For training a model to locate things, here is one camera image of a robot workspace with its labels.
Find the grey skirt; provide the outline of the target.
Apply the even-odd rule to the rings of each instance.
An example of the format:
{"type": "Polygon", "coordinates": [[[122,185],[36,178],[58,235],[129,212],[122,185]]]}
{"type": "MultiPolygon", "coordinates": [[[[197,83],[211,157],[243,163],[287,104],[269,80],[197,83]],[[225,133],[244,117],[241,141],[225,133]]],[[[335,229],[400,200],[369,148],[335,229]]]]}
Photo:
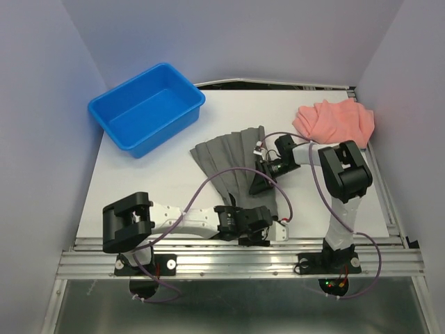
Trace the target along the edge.
{"type": "Polygon", "coordinates": [[[207,177],[224,172],[213,178],[211,183],[225,205],[244,209],[265,206],[273,216],[277,216],[273,189],[259,195],[249,194],[257,175],[253,172],[256,161],[254,148],[264,136],[263,126],[250,127],[198,143],[190,150],[190,154],[207,177]]]}

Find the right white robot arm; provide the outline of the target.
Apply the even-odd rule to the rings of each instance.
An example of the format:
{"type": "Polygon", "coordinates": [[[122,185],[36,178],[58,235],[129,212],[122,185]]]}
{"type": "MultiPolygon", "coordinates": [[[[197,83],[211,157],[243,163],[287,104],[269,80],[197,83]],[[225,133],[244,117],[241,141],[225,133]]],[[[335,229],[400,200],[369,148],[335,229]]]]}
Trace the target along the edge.
{"type": "Polygon", "coordinates": [[[312,176],[330,222],[319,253],[299,253],[296,268],[301,274],[361,271],[353,235],[362,198],[373,183],[373,176],[354,141],[321,145],[307,141],[295,143],[293,135],[282,132],[275,140],[278,158],[267,160],[264,142],[256,144],[256,174],[249,194],[257,195],[273,187],[273,182],[302,165],[311,167],[312,176]]]}

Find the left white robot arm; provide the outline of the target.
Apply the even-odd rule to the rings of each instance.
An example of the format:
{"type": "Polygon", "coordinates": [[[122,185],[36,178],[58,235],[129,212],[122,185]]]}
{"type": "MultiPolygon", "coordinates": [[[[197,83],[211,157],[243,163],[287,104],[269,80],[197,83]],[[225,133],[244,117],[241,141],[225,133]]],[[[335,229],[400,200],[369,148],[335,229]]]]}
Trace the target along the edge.
{"type": "Polygon", "coordinates": [[[103,208],[102,249],[116,256],[116,276],[174,276],[177,256],[155,255],[149,237],[187,234],[237,241],[240,246],[269,246],[275,226],[264,206],[243,209],[218,205],[184,211],[152,202],[146,192],[136,192],[103,208]]]}

